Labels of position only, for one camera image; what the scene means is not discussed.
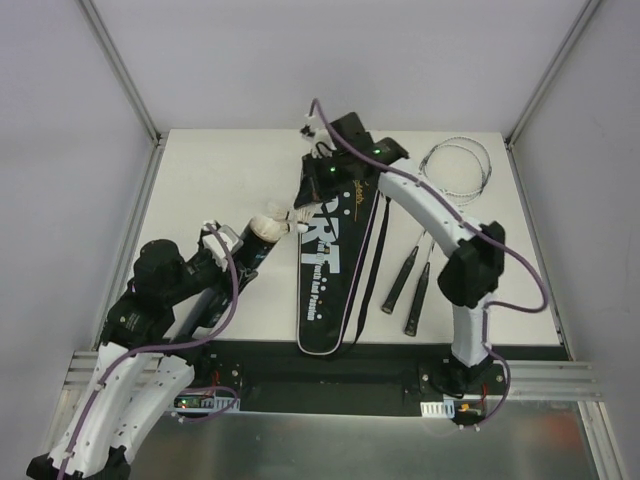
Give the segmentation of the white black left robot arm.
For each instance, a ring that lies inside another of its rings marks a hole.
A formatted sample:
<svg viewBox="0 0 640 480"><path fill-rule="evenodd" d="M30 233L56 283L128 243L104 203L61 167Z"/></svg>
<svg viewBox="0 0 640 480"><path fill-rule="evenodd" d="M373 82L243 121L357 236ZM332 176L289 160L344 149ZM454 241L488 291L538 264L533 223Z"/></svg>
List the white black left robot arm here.
<svg viewBox="0 0 640 480"><path fill-rule="evenodd" d="M147 435L184 391L223 390L210 341L235 314L242 289L287 224L254 216L241 233L206 222L196 253L152 240L140 250L125 292L110 308L91 379L31 479L126 479Z"/></svg>

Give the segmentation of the aluminium frame rail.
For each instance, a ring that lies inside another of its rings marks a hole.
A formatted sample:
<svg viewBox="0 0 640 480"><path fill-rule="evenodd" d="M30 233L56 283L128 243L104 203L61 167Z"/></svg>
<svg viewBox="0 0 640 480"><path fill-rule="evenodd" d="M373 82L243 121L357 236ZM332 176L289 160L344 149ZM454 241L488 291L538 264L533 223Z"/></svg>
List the aluminium frame rail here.
<svg viewBox="0 0 640 480"><path fill-rule="evenodd" d="M82 391L90 380L97 353L76 351L63 390ZM508 360L511 371L509 397L519 400L599 402L604 391L588 362Z"/></svg>

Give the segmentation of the black shuttlecock tube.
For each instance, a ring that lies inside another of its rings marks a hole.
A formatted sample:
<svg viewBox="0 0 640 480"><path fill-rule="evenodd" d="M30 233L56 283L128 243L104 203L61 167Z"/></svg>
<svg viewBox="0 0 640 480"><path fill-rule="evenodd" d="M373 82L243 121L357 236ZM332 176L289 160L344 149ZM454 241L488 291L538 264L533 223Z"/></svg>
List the black shuttlecock tube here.
<svg viewBox="0 0 640 480"><path fill-rule="evenodd" d="M270 243L270 252L276 244ZM200 294L175 340L186 338L201 340L220 334L231 322L240 294L233 260L233 263L228 263L228 270L222 270L213 283Z"/></svg>

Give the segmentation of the black racket bag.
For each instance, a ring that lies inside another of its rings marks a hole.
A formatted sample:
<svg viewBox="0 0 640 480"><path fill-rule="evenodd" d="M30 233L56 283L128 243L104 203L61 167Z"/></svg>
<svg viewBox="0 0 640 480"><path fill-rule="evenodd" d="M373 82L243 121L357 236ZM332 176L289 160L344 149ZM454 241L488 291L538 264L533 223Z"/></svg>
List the black racket bag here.
<svg viewBox="0 0 640 480"><path fill-rule="evenodd" d="M377 181L356 180L331 200L300 200L314 209L299 235L296 342L317 358L335 358L360 340L367 323L389 225Z"/></svg>

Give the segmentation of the badminton racket black grip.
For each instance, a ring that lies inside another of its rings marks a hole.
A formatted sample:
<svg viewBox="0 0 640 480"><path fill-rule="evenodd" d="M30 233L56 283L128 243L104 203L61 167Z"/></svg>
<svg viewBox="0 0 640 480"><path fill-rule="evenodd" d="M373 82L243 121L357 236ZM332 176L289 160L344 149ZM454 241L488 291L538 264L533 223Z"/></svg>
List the badminton racket black grip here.
<svg viewBox="0 0 640 480"><path fill-rule="evenodd" d="M404 334L409 337L415 337L418 331L418 325L422 314L422 308L426 297L426 292L429 285L430 270L431 270L431 255L435 248L436 242L431 240L429 250L426 256L425 265L418 277L416 289L414 292L409 314L404 327Z"/></svg>
<svg viewBox="0 0 640 480"><path fill-rule="evenodd" d="M419 251L419 246L415 245L411 250L410 254L404 260L382 306L381 310L390 315L393 313L396 303L399 299L399 296L408 280L409 274L415 264L417 254Z"/></svg>

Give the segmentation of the white feather shuttlecock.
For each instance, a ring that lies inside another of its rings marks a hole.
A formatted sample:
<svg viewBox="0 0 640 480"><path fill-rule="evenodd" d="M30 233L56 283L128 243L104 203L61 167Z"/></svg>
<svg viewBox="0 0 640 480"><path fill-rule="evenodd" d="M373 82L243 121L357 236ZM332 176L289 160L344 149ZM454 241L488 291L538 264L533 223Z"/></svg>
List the white feather shuttlecock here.
<svg viewBox="0 0 640 480"><path fill-rule="evenodd" d="M275 221L291 223L295 221L295 212L289 207L282 206L276 202L267 204L267 216Z"/></svg>
<svg viewBox="0 0 640 480"><path fill-rule="evenodd" d="M314 209L290 209L284 214L284 222L288 225L290 232L302 235L309 231L310 221L314 215Z"/></svg>
<svg viewBox="0 0 640 480"><path fill-rule="evenodd" d="M265 215L254 216L250 221L250 228L258 238L271 244L276 244L283 236L289 233L287 223Z"/></svg>

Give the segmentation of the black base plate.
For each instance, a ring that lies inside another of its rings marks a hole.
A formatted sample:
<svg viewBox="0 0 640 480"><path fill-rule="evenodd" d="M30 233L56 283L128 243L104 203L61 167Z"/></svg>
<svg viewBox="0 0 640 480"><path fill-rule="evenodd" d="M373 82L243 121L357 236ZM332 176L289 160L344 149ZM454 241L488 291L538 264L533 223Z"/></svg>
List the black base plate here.
<svg viewBox="0 0 640 480"><path fill-rule="evenodd" d="M214 341L193 384L243 412L416 417L424 402L503 393L501 371L486 359L464 372L443 345L359 344L324 357L292 342Z"/></svg>

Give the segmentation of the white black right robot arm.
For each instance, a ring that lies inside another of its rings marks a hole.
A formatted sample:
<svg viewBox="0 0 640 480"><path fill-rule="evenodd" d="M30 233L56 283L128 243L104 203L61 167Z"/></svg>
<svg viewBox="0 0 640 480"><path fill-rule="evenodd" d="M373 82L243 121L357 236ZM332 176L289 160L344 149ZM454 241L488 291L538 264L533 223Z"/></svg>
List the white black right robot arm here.
<svg viewBox="0 0 640 480"><path fill-rule="evenodd" d="M337 196L354 180L374 176L381 194L397 203L435 241L447 262L437 283L452 305L454 337L447 363L430 376L434 390L454 398L473 394L493 364L488 341L488 307L504 272L505 231L497 222L468 221L462 210L419 173L396 140L373 140L351 112L301 136L311 145L303 159L295 208Z"/></svg>

